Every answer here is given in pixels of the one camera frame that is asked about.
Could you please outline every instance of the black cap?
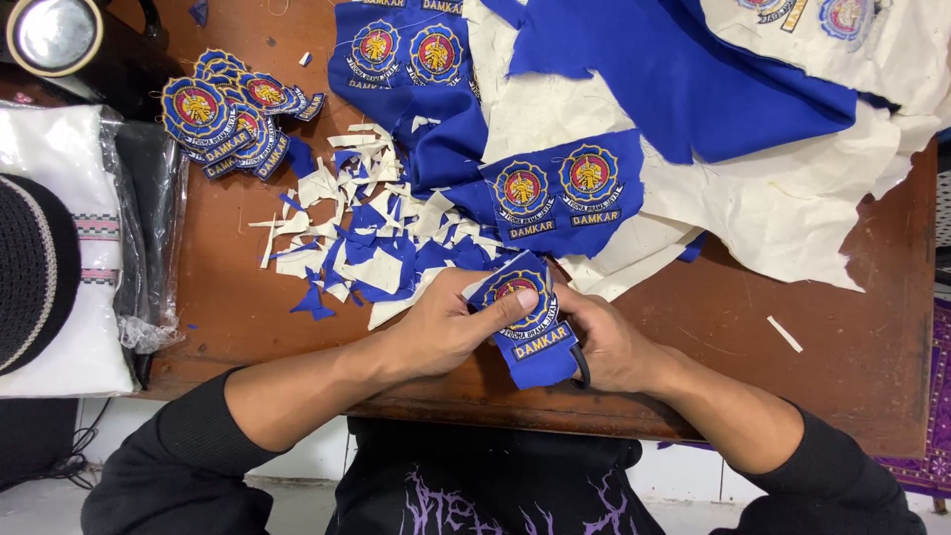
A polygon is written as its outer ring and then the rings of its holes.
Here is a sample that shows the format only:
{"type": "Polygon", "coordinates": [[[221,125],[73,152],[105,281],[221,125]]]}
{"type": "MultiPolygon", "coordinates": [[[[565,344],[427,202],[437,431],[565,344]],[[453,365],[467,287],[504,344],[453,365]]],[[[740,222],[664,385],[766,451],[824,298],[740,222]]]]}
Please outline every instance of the black cap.
{"type": "Polygon", "coordinates": [[[72,214],[52,191],[0,173],[0,375],[25,366],[72,311],[81,275],[72,214]]]}

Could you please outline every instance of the hand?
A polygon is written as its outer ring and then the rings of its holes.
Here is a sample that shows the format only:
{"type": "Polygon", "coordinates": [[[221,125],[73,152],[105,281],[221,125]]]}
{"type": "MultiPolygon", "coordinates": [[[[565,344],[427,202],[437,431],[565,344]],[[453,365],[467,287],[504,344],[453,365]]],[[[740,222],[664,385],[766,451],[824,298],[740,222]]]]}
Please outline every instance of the hand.
{"type": "Polygon", "coordinates": [[[538,293],[523,289],[470,314],[462,290],[491,275],[490,271],[442,270],[423,291],[409,313],[384,332],[389,347],[398,348],[405,379],[452,371],[494,332],[529,315],[538,293]]]}
{"type": "MultiPolygon", "coordinates": [[[[583,341],[594,388],[652,393],[668,380],[679,351],[648,340],[599,295],[582,295],[558,283],[554,293],[583,341]]],[[[575,372],[574,378],[581,379],[580,373],[575,372]]]]}

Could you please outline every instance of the black scissors handle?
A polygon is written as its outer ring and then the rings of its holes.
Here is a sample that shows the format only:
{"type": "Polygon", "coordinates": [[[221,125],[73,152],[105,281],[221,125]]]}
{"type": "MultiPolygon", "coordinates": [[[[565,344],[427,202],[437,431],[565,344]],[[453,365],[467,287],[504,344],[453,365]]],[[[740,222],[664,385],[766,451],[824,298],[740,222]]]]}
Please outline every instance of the black scissors handle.
{"type": "Polygon", "coordinates": [[[588,369],[588,360],[585,359],[585,354],[581,352],[581,345],[575,344],[572,346],[572,357],[574,361],[578,363],[578,371],[581,372],[581,380],[570,379],[572,386],[579,390],[587,390],[589,386],[592,385],[592,373],[588,369]]]}

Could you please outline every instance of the black sleeve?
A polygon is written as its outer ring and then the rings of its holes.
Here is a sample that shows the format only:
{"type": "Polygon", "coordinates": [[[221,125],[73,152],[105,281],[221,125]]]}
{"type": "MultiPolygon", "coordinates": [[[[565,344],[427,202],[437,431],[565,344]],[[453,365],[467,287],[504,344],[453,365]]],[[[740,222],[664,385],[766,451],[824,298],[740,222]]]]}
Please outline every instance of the black sleeve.
{"type": "Polygon", "coordinates": [[[766,474],[738,472],[768,495],[753,501],[736,530],[718,533],[924,535],[904,491],[852,437],[799,408],[803,440],[766,474]]]}
{"type": "Polygon", "coordinates": [[[84,534],[265,533],[273,500],[243,474],[280,453],[231,418],[224,382],[235,369],[164,406],[109,456],[83,504],[84,534]]]}

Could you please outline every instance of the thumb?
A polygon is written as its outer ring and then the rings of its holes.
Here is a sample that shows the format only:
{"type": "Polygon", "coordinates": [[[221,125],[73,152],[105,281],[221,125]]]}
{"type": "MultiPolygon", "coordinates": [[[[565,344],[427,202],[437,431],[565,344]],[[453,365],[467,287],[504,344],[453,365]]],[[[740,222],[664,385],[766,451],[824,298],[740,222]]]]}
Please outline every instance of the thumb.
{"type": "Polygon", "coordinates": [[[479,337],[479,340],[484,340],[492,333],[529,315],[536,305],[538,305],[538,292],[531,289],[521,289],[505,295],[470,316],[473,334],[479,337]]]}

